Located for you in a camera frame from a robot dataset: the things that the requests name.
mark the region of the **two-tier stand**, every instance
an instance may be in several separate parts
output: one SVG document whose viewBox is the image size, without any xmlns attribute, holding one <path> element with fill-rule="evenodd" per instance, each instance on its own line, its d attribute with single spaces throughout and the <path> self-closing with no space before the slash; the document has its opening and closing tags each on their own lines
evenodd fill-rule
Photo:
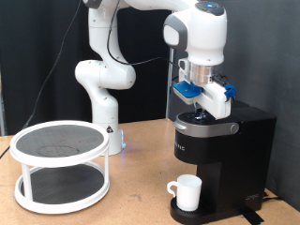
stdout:
<svg viewBox="0 0 300 225">
<path fill-rule="evenodd" d="M 28 127 L 12 138 L 10 154 L 22 164 L 15 198 L 30 211 L 78 211 L 98 202 L 110 188 L 109 135 L 98 125 L 55 121 Z M 91 161 L 100 155 L 105 156 L 105 169 Z"/>
</svg>

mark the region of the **white coffee cup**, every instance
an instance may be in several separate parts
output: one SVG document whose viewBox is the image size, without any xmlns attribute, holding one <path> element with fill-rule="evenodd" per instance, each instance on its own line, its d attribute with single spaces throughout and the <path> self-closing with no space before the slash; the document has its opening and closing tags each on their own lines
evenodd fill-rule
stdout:
<svg viewBox="0 0 300 225">
<path fill-rule="evenodd" d="M 171 186 L 177 186 L 177 206 L 184 211 L 194 211 L 199 205 L 202 183 L 203 181 L 198 176 L 183 174 L 177 178 L 177 181 L 171 181 L 167 189 L 175 197 Z"/>
</svg>

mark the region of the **coffee machine base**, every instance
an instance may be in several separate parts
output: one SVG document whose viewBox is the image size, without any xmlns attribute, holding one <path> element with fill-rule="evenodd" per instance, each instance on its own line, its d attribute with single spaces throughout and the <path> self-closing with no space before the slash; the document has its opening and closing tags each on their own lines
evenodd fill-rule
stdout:
<svg viewBox="0 0 300 225">
<path fill-rule="evenodd" d="M 199 208 L 185 212 L 171 201 L 171 216 L 182 224 L 205 224 L 262 208 L 276 117 L 257 108 L 232 109 L 228 118 L 195 119 L 193 112 L 174 122 L 175 156 L 197 165 L 202 179 Z"/>
</svg>

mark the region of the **table surface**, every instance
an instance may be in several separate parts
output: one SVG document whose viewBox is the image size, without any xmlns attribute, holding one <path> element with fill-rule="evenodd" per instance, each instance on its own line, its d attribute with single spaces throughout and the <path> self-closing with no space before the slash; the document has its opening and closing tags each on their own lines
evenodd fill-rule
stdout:
<svg viewBox="0 0 300 225">
<path fill-rule="evenodd" d="M 196 173 L 196 166 L 178 160 L 173 154 L 175 129 L 169 119 L 121 124 L 127 147 L 110 157 L 111 188 L 96 204 L 66 215 L 40 215 L 21 208 L 14 188 L 22 165 L 7 153 L 0 160 L 0 224 L 178 224 L 170 216 L 172 195 L 167 184 L 184 173 Z M 0 152 L 11 136 L 0 137 Z M 104 166 L 104 157 L 94 160 Z M 275 197 L 266 190 L 269 197 Z M 300 214 L 284 201 L 271 200 L 257 212 L 263 225 L 298 225 Z M 212 225 L 249 225 L 242 216 Z"/>
</svg>

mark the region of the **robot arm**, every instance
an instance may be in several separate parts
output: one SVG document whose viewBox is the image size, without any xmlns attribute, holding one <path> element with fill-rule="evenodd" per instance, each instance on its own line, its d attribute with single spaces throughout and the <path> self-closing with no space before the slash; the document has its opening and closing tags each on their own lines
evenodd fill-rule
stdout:
<svg viewBox="0 0 300 225">
<path fill-rule="evenodd" d="M 139 10 L 176 11 L 167 18 L 163 28 L 166 43 L 188 53 L 188 58 L 182 60 L 185 67 L 179 71 L 179 86 L 185 85 L 187 89 L 174 87 L 175 93 L 187 104 L 199 103 L 217 119 L 230 114 L 231 102 L 224 95 L 225 88 L 212 80 L 213 67 L 223 62 L 226 42 L 227 17 L 222 6 L 196 0 L 83 1 L 89 7 L 90 46 L 102 61 L 80 62 L 75 74 L 91 99 L 93 123 L 110 131 L 110 155 L 119 153 L 125 145 L 123 132 L 118 127 L 117 100 L 106 89 L 129 89 L 136 79 L 132 66 L 116 62 L 108 52 L 107 40 L 112 23 L 110 52 L 118 61 L 126 63 L 119 49 L 116 17 L 113 19 L 116 6 L 116 10 L 132 6 Z M 188 89 L 198 91 L 192 90 L 193 95 L 187 96 Z"/>
<path fill-rule="evenodd" d="M 139 10 L 169 9 L 176 11 L 164 23 L 165 42 L 188 58 L 181 60 L 179 85 L 174 93 L 186 104 L 198 103 L 216 119 L 231 113 L 231 101 L 225 86 L 213 80 L 214 67 L 224 61 L 227 15 L 223 6 L 194 0 L 125 0 Z"/>
</svg>

